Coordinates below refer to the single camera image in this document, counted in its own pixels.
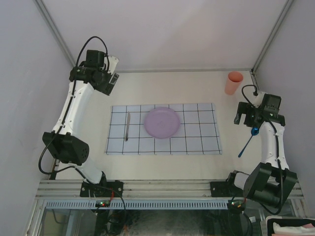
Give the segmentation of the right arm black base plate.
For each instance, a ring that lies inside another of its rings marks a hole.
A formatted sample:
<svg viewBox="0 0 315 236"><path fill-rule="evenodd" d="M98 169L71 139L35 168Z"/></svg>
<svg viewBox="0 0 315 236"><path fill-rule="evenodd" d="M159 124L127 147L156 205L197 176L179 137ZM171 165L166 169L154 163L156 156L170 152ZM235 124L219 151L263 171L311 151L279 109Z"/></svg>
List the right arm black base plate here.
<svg viewBox="0 0 315 236"><path fill-rule="evenodd" d="M243 189L237 187L235 183L228 181L211 181L210 182L210 190L212 197L243 197L244 191Z"/></svg>

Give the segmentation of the blue metallic spoon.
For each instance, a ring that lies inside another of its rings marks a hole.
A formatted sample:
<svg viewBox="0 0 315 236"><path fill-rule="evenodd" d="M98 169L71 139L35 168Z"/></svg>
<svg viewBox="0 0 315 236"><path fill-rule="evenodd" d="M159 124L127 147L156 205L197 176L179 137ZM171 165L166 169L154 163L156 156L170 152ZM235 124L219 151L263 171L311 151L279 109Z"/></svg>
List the blue metallic spoon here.
<svg viewBox="0 0 315 236"><path fill-rule="evenodd" d="M250 136L249 140L247 141L247 143L244 145L243 149L242 149L242 150L240 151L240 153L238 154L238 157L239 157L239 158L243 155L245 149L247 148L247 146L248 146L248 144L250 143L250 141L252 140L252 138L253 138L254 136L258 135L258 134L259 134L259 128L253 127L253 128L251 129L251 136Z"/></svg>

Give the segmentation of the purple plastic plate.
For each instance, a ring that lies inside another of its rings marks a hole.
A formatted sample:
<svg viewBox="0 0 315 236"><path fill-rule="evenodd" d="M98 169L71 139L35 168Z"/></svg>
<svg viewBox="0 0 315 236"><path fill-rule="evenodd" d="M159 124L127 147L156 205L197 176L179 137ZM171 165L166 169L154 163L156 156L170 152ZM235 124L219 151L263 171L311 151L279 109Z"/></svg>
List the purple plastic plate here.
<svg viewBox="0 0 315 236"><path fill-rule="evenodd" d="M171 138L180 128L180 118L176 112L170 108L154 108L144 119L146 132L156 139Z"/></svg>

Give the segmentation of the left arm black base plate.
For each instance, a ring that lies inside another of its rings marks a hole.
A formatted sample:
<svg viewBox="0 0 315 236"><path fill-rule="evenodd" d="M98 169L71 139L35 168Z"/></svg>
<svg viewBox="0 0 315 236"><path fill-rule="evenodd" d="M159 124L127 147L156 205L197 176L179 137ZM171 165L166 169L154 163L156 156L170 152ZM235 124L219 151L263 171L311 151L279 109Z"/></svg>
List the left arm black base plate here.
<svg viewBox="0 0 315 236"><path fill-rule="evenodd" d="M123 189L124 183L118 180L107 182L105 187L90 184L87 182L82 182L79 196L83 198L87 197L109 198L112 196L119 198L120 196L122 196Z"/></svg>

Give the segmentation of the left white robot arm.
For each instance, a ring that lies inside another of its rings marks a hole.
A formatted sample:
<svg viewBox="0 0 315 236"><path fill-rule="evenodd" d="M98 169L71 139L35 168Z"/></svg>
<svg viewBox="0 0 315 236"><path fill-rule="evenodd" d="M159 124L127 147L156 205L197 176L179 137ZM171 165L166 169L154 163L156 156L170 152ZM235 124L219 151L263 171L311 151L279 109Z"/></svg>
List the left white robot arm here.
<svg viewBox="0 0 315 236"><path fill-rule="evenodd" d="M106 175L89 158L89 145L78 137L86 106L94 91L110 95L119 77L115 73L119 60L97 50L87 50L85 61L75 66L69 76L69 89L61 115L51 132L42 140L45 151L75 169L91 184L91 192L101 197L107 193Z"/></svg>

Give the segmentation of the pink plastic cup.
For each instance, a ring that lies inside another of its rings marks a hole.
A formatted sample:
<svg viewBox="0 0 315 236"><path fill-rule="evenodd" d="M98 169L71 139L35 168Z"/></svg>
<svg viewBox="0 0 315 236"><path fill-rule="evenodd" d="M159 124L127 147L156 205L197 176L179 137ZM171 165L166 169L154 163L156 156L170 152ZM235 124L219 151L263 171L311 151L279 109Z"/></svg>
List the pink plastic cup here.
<svg viewBox="0 0 315 236"><path fill-rule="evenodd" d="M242 83L243 79L244 76L241 72L238 71L229 72L224 92L228 95L233 95L240 86L240 84Z"/></svg>

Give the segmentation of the silver table knife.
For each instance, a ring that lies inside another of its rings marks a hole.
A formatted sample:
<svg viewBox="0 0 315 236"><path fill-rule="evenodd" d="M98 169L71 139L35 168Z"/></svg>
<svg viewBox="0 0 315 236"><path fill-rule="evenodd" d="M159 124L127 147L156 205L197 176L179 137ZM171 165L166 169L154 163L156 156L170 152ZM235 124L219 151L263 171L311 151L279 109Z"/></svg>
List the silver table knife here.
<svg viewBox="0 0 315 236"><path fill-rule="evenodd" d="M126 130L125 130L125 141L128 141L128 133L129 133L129 126L130 126L130 119L131 114L130 112L127 112L127 118L126 118Z"/></svg>

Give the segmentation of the blue checkered cloth placemat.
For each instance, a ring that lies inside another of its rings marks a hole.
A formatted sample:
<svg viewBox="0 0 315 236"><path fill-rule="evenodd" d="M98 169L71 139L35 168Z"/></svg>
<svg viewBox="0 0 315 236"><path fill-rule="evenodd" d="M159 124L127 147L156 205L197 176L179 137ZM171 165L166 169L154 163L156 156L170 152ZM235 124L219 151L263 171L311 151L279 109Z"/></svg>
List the blue checkered cloth placemat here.
<svg viewBox="0 0 315 236"><path fill-rule="evenodd" d="M108 155L220 155L213 103L111 108Z"/></svg>

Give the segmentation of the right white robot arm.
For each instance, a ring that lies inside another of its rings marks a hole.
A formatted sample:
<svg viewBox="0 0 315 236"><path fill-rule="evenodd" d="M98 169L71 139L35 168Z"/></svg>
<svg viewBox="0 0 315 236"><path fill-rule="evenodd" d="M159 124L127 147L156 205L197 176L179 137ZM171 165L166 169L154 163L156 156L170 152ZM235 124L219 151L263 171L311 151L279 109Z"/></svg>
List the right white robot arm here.
<svg viewBox="0 0 315 236"><path fill-rule="evenodd" d="M261 161L251 174L234 171L234 179L226 184L231 196L243 196L260 204L278 208L286 201L297 182L284 153L284 116L279 115L281 98L259 92L255 101L239 102L235 124L245 115L244 125L252 128L252 136L261 138Z"/></svg>

